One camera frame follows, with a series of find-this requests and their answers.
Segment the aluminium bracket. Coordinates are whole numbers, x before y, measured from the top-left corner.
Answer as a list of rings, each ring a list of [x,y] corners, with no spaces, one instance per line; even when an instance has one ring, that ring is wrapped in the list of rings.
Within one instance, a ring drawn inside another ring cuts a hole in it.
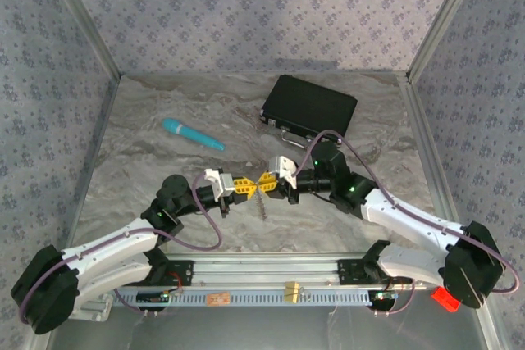
[[[93,300],[88,300],[76,307],[70,315],[71,320],[85,320],[91,322],[107,321],[114,297],[110,293],[101,294]]]

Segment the teal plastic marker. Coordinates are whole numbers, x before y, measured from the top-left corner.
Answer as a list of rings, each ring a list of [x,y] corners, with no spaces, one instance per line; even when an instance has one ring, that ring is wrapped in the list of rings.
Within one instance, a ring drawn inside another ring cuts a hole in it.
[[[213,137],[199,132],[195,129],[190,128],[187,125],[182,124],[178,120],[172,118],[166,118],[162,121],[162,127],[165,131],[171,134],[182,136],[193,142],[199,143],[207,148],[212,148],[217,151],[225,151],[226,146],[214,139]]]

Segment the red plastic block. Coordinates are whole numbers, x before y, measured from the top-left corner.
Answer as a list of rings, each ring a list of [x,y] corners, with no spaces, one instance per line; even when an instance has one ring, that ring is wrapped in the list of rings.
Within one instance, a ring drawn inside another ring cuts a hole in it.
[[[461,305],[460,301],[455,299],[443,287],[437,287],[431,294],[431,297],[434,301],[436,301],[439,305],[441,305],[448,312],[452,312],[452,313],[456,312]]]

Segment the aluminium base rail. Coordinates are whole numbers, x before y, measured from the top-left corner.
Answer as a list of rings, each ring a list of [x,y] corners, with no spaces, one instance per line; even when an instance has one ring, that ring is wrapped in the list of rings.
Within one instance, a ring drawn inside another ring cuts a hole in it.
[[[337,262],[358,260],[362,252],[207,252],[172,253],[191,260],[192,285],[201,289],[280,289],[297,282],[307,289],[340,284]]]

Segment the aluminium table side rail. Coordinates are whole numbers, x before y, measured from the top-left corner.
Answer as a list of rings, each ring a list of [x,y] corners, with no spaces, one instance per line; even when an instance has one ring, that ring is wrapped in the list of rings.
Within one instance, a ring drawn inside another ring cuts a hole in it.
[[[45,133],[39,154],[42,202],[34,214],[43,230],[39,247],[63,248],[76,230],[117,87],[118,81],[106,75],[46,83],[39,111]]]
[[[395,75],[436,214],[448,221],[465,225],[468,221],[462,219],[457,212],[418,91],[410,84],[404,72],[397,71]],[[493,295],[482,308],[475,311],[481,328],[482,341],[488,350],[513,350],[502,320],[499,300]]]

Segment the aluminium frame post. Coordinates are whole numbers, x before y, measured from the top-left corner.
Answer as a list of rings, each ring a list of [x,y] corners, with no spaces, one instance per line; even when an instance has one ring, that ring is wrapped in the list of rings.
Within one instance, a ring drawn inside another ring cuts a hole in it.
[[[436,17],[406,72],[410,84],[415,84],[420,78],[462,4],[463,0],[444,0],[440,5]]]

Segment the black mounting plate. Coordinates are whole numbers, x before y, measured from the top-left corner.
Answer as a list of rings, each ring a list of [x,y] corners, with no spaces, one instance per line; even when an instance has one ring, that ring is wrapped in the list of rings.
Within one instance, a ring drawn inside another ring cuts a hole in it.
[[[151,271],[146,283],[151,286],[184,287],[190,286],[194,273],[191,260],[169,259],[159,248],[145,253]]]
[[[390,241],[376,241],[363,257],[340,259],[337,261],[337,274],[341,285],[385,284],[390,278],[379,267],[380,253],[390,245]]]

